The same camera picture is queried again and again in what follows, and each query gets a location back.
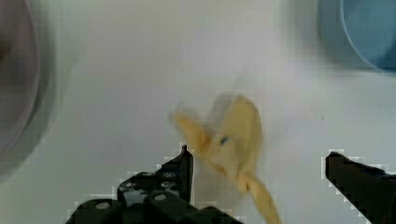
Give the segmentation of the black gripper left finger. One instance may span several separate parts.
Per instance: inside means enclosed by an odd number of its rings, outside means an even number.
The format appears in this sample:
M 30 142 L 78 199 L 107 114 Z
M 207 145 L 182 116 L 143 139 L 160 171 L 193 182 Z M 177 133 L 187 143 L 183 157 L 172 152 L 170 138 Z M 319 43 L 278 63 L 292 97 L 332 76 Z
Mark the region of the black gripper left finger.
M 214 206 L 191 205 L 193 156 L 187 147 L 155 172 L 121 182 L 117 198 L 82 203 L 65 224 L 243 224 Z

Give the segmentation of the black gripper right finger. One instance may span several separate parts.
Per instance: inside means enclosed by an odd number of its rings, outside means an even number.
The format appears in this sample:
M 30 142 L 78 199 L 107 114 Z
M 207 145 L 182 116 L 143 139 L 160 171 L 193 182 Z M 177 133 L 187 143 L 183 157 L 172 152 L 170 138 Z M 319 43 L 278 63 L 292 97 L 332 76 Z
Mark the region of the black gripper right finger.
M 338 152 L 331 152 L 325 161 L 326 178 L 364 217 L 372 224 L 395 224 L 395 175 Z

